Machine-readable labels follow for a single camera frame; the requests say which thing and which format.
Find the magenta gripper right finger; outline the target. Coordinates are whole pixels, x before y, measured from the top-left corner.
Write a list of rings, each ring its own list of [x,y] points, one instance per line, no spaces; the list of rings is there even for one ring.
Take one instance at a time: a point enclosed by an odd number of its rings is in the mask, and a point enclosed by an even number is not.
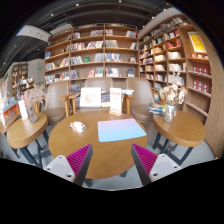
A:
[[[143,186],[181,170],[166,154],[156,155],[136,144],[131,145],[131,154]]]

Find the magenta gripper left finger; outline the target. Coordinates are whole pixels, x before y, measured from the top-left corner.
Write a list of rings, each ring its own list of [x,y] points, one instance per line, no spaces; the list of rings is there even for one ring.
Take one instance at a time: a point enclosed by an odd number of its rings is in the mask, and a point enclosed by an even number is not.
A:
[[[44,170],[82,186],[92,155],[92,145],[88,144],[68,156],[57,156]]]

